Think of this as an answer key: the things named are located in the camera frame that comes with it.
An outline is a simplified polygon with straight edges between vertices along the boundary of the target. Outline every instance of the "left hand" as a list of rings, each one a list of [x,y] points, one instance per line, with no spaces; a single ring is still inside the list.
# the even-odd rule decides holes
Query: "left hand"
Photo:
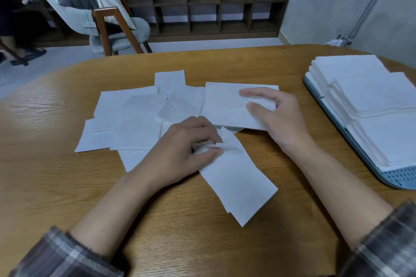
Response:
[[[192,154],[193,143],[207,140],[222,142],[214,125],[205,117],[189,117],[172,125],[132,172],[140,172],[154,191],[158,191],[182,180],[222,155],[223,151],[217,148],[202,154]]]

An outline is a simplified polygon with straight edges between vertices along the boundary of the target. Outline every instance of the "wooden table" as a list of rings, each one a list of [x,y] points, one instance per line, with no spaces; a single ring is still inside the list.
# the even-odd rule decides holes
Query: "wooden table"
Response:
[[[294,93],[316,142],[389,203],[416,192],[378,181],[302,83],[315,56],[359,53],[291,45],[113,56],[50,74],[0,102],[0,275],[52,225],[78,222],[125,173],[116,151],[74,153],[101,91],[153,85],[154,73],[185,70],[186,82],[279,85]],[[391,71],[416,70],[382,59]],[[154,200],[115,264],[129,276],[319,276],[333,274],[346,244],[300,170],[265,132],[237,134],[279,191],[241,228],[196,175]]]

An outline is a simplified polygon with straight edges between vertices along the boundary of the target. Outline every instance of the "plaid sleeve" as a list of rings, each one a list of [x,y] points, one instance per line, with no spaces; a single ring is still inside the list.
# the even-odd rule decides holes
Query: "plaid sleeve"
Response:
[[[122,277],[123,272],[52,227],[9,274],[27,276]]]
[[[368,234],[339,277],[416,276],[416,205],[406,201]]]

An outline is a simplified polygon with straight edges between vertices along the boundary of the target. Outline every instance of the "shelving unit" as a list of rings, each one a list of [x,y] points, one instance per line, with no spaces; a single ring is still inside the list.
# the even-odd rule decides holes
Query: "shelving unit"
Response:
[[[151,25],[149,42],[167,42],[183,40],[212,40],[231,38],[263,38],[276,37],[283,20],[288,0],[126,0],[130,8],[143,8],[154,16]],[[265,19],[253,18],[253,10],[258,4],[271,4],[270,14]],[[224,7],[240,5],[242,20],[223,20],[221,15]],[[193,21],[191,9],[209,6],[215,9],[212,21]],[[164,22],[162,9],[181,7],[186,9],[186,22]],[[41,3],[28,5],[32,10],[47,10],[56,14],[52,8]],[[39,39],[38,46],[66,46],[88,44],[86,35],[79,35],[71,30],[59,29],[59,33],[50,33]]]

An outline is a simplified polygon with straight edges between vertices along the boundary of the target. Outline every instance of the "person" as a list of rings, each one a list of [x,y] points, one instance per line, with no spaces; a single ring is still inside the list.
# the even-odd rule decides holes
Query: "person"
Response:
[[[0,41],[17,56],[27,62],[46,53],[45,49],[36,49],[31,41],[45,29],[45,19],[34,23],[38,13],[15,13],[22,7],[21,0],[0,0]],[[23,64],[0,46],[2,53],[13,66]]]
[[[295,96],[269,88],[243,89],[240,94],[276,101],[274,112],[254,102],[247,109],[299,166],[353,250],[338,276],[415,276],[415,204],[406,201],[393,209],[320,149],[306,129]],[[204,117],[172,125],[79,223],[67,233],[52,227],[9,276],[122,276],[108,261],[144,203],[222,155],[215,148],[191,153],[193,143],[206,140],[221,142]]]

